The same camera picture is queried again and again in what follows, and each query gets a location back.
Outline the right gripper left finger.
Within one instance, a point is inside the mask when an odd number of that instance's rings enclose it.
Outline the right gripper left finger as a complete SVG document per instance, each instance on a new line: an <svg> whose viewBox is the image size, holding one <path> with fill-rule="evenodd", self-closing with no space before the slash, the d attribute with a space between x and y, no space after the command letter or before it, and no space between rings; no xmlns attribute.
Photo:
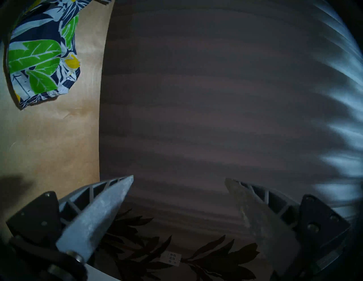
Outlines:
<svg viewBox="0 0 363 281"><path fill-rule="evenodd" d="M59 199L64 228L56 241L57 249L75 252L87 262L115 219L133 181L133 175L117 177L83 186Z"/></svg>

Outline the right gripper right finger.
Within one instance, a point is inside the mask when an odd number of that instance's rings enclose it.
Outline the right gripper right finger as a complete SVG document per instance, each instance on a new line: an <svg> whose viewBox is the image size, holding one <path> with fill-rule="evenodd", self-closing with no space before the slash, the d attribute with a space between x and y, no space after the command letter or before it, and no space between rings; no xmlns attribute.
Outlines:
<svg viewBox="0 0 363 281"><path fill-rule="evenodd" d="M262 253L272 265L278 277L293 277L292 265L300 251L300 243L291 227L281 220L283 211L292 206L286 204L277 215L269 207L269 191L262 200L251 185L226 178L225 186L234 198L242 220L256 240Z"/></svg>

